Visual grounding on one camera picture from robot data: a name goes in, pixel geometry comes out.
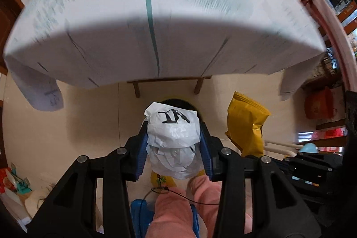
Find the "white plastic bag trash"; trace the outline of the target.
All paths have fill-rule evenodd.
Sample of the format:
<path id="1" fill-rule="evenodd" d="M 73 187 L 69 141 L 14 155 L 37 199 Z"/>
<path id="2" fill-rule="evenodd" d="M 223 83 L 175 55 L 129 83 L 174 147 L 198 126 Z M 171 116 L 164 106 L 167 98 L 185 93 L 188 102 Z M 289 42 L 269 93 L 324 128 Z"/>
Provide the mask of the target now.
<path id="1" fill-rule="evenodd" d="M 153 102 L 144 115 L 148 122 L 146 152 L 152 171 L 184 180 L 203 169 L 200 119 L 196 110 Z"/>

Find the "yellow snack bag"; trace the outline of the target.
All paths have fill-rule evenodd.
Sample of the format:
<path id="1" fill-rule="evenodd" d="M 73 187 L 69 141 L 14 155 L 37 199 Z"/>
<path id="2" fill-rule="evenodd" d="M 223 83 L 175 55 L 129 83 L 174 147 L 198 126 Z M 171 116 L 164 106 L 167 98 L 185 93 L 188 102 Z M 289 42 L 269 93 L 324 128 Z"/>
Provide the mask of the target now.
<path id="1" fill-rule="evenodd" d="M 269 116 L 269 110 L 259 102 L 234 92 L 228 107 L 226 135 L 242 157 L 263 156 L 262 127 Z"/>

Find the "round trash bin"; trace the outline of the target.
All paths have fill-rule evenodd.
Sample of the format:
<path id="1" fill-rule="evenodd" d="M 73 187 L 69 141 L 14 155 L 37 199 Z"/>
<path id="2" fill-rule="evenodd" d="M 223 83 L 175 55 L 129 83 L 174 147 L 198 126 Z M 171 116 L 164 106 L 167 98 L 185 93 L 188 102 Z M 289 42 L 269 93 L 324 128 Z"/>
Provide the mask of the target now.
<path id="1" fill-rule="evenodd" d="M 182 100 L 179 98 L 170 98 L 167 100 L 163 100 L 160 103 L 169 105 L 169 106 L 173 106 L 176 108 L 184 109 L 187 111 L 197 111 L 197 109 L 192 104 L 190 104 L 188 101 L 185 101 L 185 100 Z"/>

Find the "yellow slipper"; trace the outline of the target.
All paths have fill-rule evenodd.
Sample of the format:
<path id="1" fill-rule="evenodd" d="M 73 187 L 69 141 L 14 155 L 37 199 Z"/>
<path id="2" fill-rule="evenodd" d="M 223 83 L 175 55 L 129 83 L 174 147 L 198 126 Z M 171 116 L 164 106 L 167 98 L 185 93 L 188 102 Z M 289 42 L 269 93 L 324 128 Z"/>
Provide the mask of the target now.
<path id="1" fill-rule="evenodd" d="M 158 188 L 162 188 L 162 187 L 176 187 L 176 183 L 174 181 L 174 179 L 170 176 L 163 176 L 163 175 L 159 175 L 158 173 L 152 171 L 151 172 L 151 183 L 153 187 L 158 187 Z"/>

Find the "blue plastic stool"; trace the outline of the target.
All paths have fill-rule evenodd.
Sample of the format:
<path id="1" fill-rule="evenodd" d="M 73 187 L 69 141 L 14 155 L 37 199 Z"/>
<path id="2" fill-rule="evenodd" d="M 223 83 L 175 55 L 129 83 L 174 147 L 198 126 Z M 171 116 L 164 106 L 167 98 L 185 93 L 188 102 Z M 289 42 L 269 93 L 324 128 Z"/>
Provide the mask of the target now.
<path id="1" fill-rule="evenodd" d="M 146 200 L 131 203 L 131 217 L 136 237 L 199 237 L 198 212 L 194 206 L 172 194 L 157 198 L 155 209 Z"/>

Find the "patterned teal white tablecloth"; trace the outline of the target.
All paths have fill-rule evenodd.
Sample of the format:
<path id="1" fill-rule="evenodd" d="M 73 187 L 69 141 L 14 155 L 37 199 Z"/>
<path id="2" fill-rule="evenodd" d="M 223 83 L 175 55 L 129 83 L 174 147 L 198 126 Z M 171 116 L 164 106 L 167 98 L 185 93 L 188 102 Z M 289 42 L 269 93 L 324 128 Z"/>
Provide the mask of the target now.
<path id="1" fill-rule="evenodd" d="M 4 60 L 31 106 L 64 105 L 58 82 L 273 74 L 293 94 L 326 46 L 299 0 L 30 0 Z"/>

